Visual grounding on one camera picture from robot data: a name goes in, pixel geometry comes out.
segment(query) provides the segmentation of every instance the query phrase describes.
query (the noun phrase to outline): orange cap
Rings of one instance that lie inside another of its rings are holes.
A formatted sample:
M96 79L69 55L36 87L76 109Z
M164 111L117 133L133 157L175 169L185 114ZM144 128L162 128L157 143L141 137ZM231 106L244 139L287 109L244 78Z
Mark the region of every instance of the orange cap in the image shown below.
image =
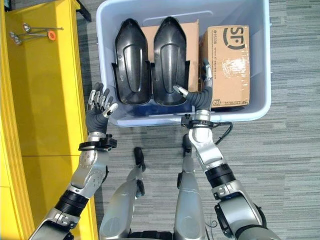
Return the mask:
M48 38L49 38L51 41L56 40L56 33L55 33L54 31L52 31L52 30L49 30L49 31L47 32L47 36L48 36Z

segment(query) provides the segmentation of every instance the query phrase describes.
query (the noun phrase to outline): yellow shelf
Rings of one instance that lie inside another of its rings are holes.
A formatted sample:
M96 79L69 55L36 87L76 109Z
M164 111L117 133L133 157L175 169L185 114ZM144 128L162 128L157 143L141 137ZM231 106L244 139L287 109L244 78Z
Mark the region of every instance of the yellow shelf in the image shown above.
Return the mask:
M57 0L6 13L1 9L1 206L12 204L1 211L1 219L15 216L15 224L1 221L2 239L27 239L78 166L78 146L87 138L79 7L76 0ZM16 45L9 32L22 33L23 23L63 30L55 31L56 41L43 37ZM98 239L93 199L72 233L77 239Z

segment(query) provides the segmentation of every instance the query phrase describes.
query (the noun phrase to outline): black cable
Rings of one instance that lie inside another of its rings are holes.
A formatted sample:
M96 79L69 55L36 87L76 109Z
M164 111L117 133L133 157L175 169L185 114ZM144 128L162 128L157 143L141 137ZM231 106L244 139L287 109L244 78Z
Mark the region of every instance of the black cable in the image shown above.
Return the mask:
M208 233L207 227L205 227L205 233L206 233L206 238L207 238L208 240L210 240L210 237L209 237L209 233Z
M229 125L228 129L224 132L224 134L222 136L220 136L219 139L214 143L215 145L218 145L226 136L228 136L229 133L231 133L232 129L234 128L234 125L230 121L215 122L214 124L216 124L216 125L213 127L213 129L220 127L222 125Z
M208 223L205 222L205 225L207 225L207 226L210 228L212 240L215 240L215 239L214 239L214 234L212 233L212 229L218 226L217 221L216 221L216 220L213 220L213 221L211 221L210 224L208 224Z

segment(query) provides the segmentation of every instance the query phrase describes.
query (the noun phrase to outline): white plastic bin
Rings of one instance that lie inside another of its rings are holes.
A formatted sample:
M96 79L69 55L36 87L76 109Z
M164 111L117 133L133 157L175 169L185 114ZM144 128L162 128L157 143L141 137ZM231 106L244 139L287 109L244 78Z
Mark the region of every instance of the white plastic bin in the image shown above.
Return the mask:
M141 27L160 25L167 16L180 23L199 19L199 35L209 26L249 25L250 103L237 111L212 112L211 121L251 121L264 116L271 104L270 20L268 0L108 0L96 13L99 62L102 83L116 96L111 63L115 62L115 39L121 23L132 18ZM119 102L110 121L119 127L179 124L185 112L148 115L148 106L136 107Z

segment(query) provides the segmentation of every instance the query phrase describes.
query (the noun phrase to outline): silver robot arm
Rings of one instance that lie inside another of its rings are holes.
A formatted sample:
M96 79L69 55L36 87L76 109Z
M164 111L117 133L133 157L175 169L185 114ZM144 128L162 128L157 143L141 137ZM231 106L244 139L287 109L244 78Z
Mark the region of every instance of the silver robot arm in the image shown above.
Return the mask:
M46 214L30 236L30 240L73 240L70 233L79 220L88 200L95 194L108 175L108 152L117 146L112 135L106 134L109 116L118 108L103 94L103 84L96 83L90 93L86 113L87 142L79 145L81 154L76 171L58 203Z
M196 150L196 157L219 203L214 207L218 222L228 238L237 240L280 240L267 228L266 218L244 187L237 180L213 141L210 122L213 78L209 62L204 62L206 76L201 93L188 92L176 85L174 89L195 106L194 119L182 118L181 124L190 129L189 139Z

